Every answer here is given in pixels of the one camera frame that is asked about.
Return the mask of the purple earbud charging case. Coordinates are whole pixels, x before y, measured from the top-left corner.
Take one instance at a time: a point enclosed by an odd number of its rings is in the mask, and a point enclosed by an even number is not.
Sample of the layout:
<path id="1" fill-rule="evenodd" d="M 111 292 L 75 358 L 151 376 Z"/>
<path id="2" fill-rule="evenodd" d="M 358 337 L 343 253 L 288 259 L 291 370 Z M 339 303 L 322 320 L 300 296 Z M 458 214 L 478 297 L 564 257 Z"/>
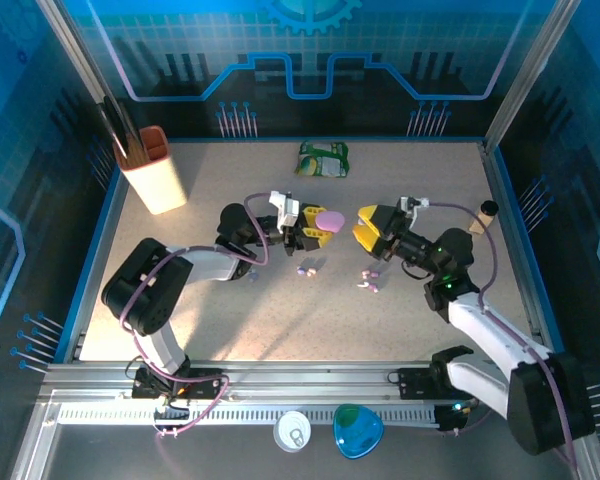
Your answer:
<path id="1" fill-rule="evenodd" d="M 336 234 L 345 224 L 345 217 L 340 212 L 325 210 L 319 212 L 315 217 L 316 228 Z"/>

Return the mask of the spice bottle with black cap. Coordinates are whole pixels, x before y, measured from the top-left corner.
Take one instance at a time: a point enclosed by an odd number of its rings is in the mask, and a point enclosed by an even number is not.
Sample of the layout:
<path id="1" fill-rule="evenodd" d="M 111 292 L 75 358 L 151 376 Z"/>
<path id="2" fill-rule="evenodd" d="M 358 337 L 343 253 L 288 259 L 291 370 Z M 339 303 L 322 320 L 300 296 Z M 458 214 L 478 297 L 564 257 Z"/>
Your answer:
<path id="1" fill-rule="evenodd" d="M 482 235 L 496 218 L 499 205 L 494 200 L 485 200 L 476 211 L 476 217 L 471 221 L 468 231 L 472 234 Z"/>

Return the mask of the green snack bag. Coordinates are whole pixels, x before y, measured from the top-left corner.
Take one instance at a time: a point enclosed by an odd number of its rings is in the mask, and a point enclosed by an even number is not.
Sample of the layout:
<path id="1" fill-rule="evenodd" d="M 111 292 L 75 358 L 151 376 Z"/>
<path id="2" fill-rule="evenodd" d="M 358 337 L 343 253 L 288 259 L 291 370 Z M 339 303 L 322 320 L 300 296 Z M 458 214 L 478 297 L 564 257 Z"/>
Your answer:
<path id="1" fill-rule="evenodd" d="M 299 147 L 295 174 L 304 177 L 345 178 L 350 170 L 349 148 L 344 142 L 312 143 Z"/>

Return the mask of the cream and orange utensil holder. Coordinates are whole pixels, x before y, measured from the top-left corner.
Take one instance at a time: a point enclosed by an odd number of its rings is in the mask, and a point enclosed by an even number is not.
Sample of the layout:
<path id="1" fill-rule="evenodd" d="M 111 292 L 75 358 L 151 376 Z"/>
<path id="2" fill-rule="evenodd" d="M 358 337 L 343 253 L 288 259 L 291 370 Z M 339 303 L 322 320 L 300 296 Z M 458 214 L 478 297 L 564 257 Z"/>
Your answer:
<path id="1" fill-rule="evenodd" d="M 149 162 L 128 170 L 127 160 L 114 145 L 116 162 L 146 208 L 159 215 L 184 205 L 187 193 L 164 131 L 159 126 L 139 130 Z"/>

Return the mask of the wooden chopsticks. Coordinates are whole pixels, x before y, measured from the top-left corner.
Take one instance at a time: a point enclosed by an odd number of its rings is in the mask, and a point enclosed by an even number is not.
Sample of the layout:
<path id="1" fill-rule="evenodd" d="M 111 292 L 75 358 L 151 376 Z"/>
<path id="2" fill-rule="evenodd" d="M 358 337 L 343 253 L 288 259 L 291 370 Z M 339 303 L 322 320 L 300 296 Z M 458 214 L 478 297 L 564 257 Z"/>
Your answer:
<path id="1" fill-rule="evenodd" d="M 149 162 L 149 158 L 142 141 L 138 140 L 134 135 L 128 134 L 127 142 L 127 169 L 133 170 L 146 165 Z"/>

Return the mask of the black kitchen knife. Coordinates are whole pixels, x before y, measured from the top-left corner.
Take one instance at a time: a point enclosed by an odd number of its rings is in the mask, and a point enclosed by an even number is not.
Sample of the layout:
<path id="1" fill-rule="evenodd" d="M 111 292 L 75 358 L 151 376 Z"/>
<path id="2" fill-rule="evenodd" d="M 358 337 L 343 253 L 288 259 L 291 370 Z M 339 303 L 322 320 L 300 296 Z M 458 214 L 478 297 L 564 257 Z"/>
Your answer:
<path id="1" fill-rule="evenodd" d="M 117 146 L 122 157 L 127 158 L 129 143 L 121 108 L 107 95 L 98 104 L 98 108 L 109 136 Z"/>
<path id="2" fill-rule="evenodd" d="M 130 135 L 136 141 L 141 141 L 141 136 L 137 125 L 127 109 L 126 103 L 122 99 L 112 101 L 114 110 L 114 128 L 117 133 L 126 137 Z"/>

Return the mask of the black connector board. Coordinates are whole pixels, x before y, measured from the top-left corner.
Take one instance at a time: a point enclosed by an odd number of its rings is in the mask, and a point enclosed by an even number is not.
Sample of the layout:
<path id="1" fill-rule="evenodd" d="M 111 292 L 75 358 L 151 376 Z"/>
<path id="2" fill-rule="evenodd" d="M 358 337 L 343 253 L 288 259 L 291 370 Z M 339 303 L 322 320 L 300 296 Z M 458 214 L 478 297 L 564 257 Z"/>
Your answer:
<path id="1" fill-rule="evenodd" d="M 440 432 L 456 432 L 466 427 L 471 412 L 478 406 L 474 400 L 457 401 L 434 407 L 434 420 Z"/>

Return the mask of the blue triangular plastic container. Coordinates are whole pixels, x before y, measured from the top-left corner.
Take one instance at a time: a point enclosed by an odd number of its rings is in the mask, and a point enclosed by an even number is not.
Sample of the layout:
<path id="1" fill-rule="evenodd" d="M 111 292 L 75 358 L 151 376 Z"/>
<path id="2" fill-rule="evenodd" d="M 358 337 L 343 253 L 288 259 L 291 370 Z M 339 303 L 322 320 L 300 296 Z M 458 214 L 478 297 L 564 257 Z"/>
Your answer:
<path id="1" fill-rule="evenodd" d="M 333 435 L 340 453 L 347 459 L 356 460 L 368 455 L 380 443 L 384 424 L 365 406 L 343 404 L 334 413 Z"/>

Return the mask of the silver tin can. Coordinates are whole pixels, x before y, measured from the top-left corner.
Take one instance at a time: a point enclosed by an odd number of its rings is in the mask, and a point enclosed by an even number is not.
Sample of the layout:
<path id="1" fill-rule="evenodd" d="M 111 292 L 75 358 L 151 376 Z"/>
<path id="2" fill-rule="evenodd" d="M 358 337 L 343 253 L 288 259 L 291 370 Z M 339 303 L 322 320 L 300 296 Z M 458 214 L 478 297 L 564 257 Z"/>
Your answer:
<path id="1" fill-rule="evenodd" d="M 273 438 L 276 445 L 284 452 L 301 451 L 311 439 L 309 419 L 299 411 L 284 413 L 273 427 Z"/>

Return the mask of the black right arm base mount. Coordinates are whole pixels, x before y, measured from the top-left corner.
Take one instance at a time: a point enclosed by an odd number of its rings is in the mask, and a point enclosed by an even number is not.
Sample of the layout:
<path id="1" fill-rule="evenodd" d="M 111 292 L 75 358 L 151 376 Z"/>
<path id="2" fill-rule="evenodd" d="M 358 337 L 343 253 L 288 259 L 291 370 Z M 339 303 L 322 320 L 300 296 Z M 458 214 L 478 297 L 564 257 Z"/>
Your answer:
<path id="1" fill-rule="evenodd" d="M 465 401 L 472 396 L 445 386 L 430 368 L 400 368 L 390 371 L 386 380 L 395 385 L 402 400 Z"/>

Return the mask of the aluminium mounting rail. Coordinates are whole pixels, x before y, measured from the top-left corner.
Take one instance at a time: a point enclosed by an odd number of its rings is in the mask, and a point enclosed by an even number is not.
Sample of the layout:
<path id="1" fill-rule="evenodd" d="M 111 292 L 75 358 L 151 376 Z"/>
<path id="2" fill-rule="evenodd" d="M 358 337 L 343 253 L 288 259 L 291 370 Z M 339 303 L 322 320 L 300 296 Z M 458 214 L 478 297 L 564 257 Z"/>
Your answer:
<path id="1" fill-rule="evenodd" d="M 421 361 L 192 361 L 229 377 L 232 403 L 390 404 L 400 401 L 394 371 L 425 369 Z M 53 364 L 43 377 L 39 402 L 87 402 L 131 397 L 136 367 L 126 361 Z"/>

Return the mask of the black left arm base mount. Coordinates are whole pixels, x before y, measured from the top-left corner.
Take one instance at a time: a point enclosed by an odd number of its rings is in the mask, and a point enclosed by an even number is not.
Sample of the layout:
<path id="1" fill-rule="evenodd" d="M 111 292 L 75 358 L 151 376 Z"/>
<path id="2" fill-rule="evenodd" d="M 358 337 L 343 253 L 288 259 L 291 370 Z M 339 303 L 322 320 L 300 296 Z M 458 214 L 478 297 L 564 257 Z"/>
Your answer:
<path id="1" fill-rule="evenodd" d="M 133 399 L 173 400 L 212 400 L 222 386 L 221 369 L 201 369 L 186 367 L 180 370 L 186 381 L 172 380 L 157 373 L 146 365 L 141 365 L 133 378 Z"/>

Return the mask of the aluminium frame post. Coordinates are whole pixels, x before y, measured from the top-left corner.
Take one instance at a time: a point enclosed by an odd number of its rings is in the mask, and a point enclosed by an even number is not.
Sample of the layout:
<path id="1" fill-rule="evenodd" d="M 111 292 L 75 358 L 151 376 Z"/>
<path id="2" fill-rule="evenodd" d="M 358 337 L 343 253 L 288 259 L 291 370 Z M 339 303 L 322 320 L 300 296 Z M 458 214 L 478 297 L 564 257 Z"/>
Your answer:
<path id="1" fill-rule="evenodd" d="M 92 99 L 96 104 L 103 104 L 105 98 L 110 94 L 110 89 L 63 1 L 35 0 L 35 2 Z"/>
<path id="2" fill-rule="evenodd" d="M 581 1 L 555 1 L 487 130 L 483 145 L 487 156 L 495 152 L 504 138 L 536 80 L 546 68 Z"/>

